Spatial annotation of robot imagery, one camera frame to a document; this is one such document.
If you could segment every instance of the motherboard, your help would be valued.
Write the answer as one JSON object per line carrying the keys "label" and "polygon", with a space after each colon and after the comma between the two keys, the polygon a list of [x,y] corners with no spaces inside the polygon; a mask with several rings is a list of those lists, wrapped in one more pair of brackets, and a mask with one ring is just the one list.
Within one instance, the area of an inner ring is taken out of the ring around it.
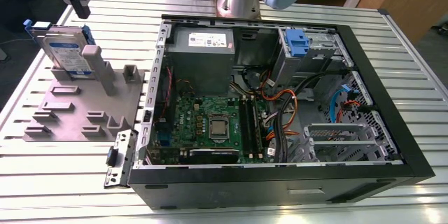
{"label": "motherboard", "polygon": [[173,130],[158,132],[150,149],[160,164],[265,163],[261,115],[264,101],[253,97],[177,97]]}

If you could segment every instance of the blue plastic tab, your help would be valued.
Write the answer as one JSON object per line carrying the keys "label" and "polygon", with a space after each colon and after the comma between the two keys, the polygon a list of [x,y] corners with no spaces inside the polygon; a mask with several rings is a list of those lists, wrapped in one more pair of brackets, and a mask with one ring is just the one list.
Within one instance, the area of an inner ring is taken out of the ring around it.
{"label": "blue plastic tab", "polygon": [[30,25],[33,24],[33,22],[26,19],[24,22],[22,22],[22,25],[25,26],[25,31],[26,33],[29,34],[29,36],[34,39],[33,35],[30,34]]}
{"label": "blue plastic tab", "polygon": [[33,25],[33,29],[36,30],[48,30],[52,24],[49,22],[37,21]]}
{"label": "blue plastic tab", "polygon": [[286,29],[286,43],[290,48],[290,56],[304,57],[309,50],[309,39],[302,30]]}
{"label": "blue plastic tab", "polygon": [[84,25],[81,29],[82,29],[82,34],[84,34],[85,40],[86,40],[86,43],[89,45],[96,45],[94,39],[92,37],[90,28],[86,25]]}

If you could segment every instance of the connector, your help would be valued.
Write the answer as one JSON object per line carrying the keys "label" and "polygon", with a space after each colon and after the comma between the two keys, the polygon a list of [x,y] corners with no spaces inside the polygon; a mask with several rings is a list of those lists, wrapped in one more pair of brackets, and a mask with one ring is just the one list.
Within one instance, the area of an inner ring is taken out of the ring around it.
{"label": "connector", "polygon": [[374,105],[361,104],[360,107],[357,107],[358,113],[369,113],[372,110],[377,110],[377,107]]}

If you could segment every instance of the aluminum table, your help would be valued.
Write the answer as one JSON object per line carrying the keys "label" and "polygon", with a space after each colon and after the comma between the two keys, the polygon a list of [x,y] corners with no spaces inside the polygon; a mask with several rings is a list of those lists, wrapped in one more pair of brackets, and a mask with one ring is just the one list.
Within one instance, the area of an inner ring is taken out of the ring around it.
{"label": "aluminum table", "polygon": [[[92,0],[89,6],[88,20],[78,19],[68,7],[58,24],[86,23],[112,67],[136,64],[145,71],[154,56],[160,15],[214,15],[212,0]],[[436,177],[353,204],[153,212],[130,189],[102,189],[110,143],[22,141],[24,128],[53,78],[52,63],[40,51],[0,114],[1,221],[448,222],[448,92],[390,17],[370,9],[312,5],[282,11],[261,5],[261,17],[352,27]]]}

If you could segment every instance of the metal bracket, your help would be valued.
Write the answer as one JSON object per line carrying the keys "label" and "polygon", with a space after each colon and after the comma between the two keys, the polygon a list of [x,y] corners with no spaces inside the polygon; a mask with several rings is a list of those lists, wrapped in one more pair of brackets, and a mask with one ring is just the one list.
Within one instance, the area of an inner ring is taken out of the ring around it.
{"label": "metal bracket", "polygon": [[105,164],[109,168],[106,169],[104,189],[129,188],[128,178],[137,135],[138,133],[134,130],[125,130],[117,134],[114,144],[106,155]]}

